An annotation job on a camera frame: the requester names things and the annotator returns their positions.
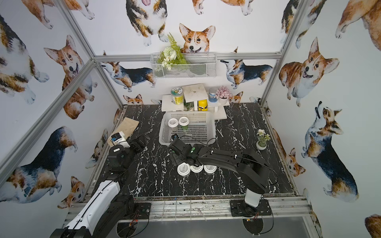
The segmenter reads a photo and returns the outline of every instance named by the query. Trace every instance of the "brown paper bag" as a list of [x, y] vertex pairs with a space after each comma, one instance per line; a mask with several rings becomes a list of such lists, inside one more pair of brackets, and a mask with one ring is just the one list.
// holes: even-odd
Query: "brown paper bag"
[[113, 134], [122, 131], [125, 135], [125, 138], [127, 139], [130, 135], [132, 135], [132, 133], [134, 132], [138, 124], [139, 124], [138, 121], [125, 117], [123, 121], [120, 123], [120, 125], [111, 133], [111, 135], [107, 139], [107, 143], [109, 144], [109, 146], [111, 147], [114, 146], [111, 142], [111, 136]]

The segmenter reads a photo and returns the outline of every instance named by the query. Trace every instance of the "black marble tabletop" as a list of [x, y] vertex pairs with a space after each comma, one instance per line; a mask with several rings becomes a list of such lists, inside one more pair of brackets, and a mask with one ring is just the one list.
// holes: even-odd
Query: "black marble tabletop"
[[[267, 193], [294, 193], [274, 142], [269, 141], [265, 150], [256, 149], [257, 130], [268, 130], [259, 104], [232, 104], [226, 106], [225, 110], [227, 119], [216, 121], [217, 142], [212, 147], [232, 151], [254, 148], [279, 177], [278, 183], [271, 186]], [[217, 168], [214, 174], [207, 174], [203, 170], [200, 173], [191, 172], [187, 177], [179, 175], [177, 167], [170, 161], [167, 146], [158, 141], [164, 113], [158, 105], [127, 106], [125, 116], [140, 122], [131, 138], [145, 134], [147, 147], [144, 152], [135, 156], [122, 192], [130, 193], [134, 197], [239, 195], [246, 192], [238, 174], [227, 169]], [[108, 163], [105, 162], [98, 184], [108, 168]], [[274, 182], [275, 176], [270, 173], [269, 184]]]

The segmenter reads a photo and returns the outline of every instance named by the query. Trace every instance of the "white metal basket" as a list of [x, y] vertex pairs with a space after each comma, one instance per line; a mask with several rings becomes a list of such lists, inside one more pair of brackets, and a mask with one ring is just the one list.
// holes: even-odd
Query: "white metal basket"
[[[168, 121], [171, 118], [179, 120], [181, 117], [187, 117], [189, 119], [188, 129], [184, 130], [180, 125], [178, 129], [174, 131], [168, 126]], [[213, 113], [211, 112], [166, 112], [163, 116], [162, 123], [160, 125], [159, 143], [162, 145], [171, 144], [171, 136], [177, 134], [179, 137], [187, 135], [181, 138], [186, 144], [199, 144], [207, 143], [208, 140], [216, 137], [216, 125], [214, 121]]]
[[171, 70], [158, 63], [160, 53], [151, 55], [151, 66], [155, 78], [214, 78], [216, 76], [217, 54], [186, 53], [190, 64], [174, 64]]

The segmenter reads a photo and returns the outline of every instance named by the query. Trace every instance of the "white vase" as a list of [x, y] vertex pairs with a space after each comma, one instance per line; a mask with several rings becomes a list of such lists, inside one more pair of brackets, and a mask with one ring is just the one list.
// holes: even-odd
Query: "white vase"
[[221, 104], [226, 104], [226, 102], [229, 100], [229, 98], [218, 98], [218, 100], [219, 100], [219, 102], [221, 103]]
[[258, 141], [257, 141], [257, 143], [256, 143], [255, 145], [257, 146], [257, 149], [258, 149], [258, 150], [264, 150], [264, 149], [266, 149], [266, 147], [267, 147], [267, 144], [266, 144], [265, 147], [261, 147], [261, 146], [258, 144]]

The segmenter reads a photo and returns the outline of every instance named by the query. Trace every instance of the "yellow bottle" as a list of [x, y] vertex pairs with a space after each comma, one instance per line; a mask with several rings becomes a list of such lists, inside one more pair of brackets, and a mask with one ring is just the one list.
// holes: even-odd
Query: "yellow bottle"
[[205, 100], [200, 100], [199, 101], [199, 111], [207, 111], [208, 110], [208, 101]]

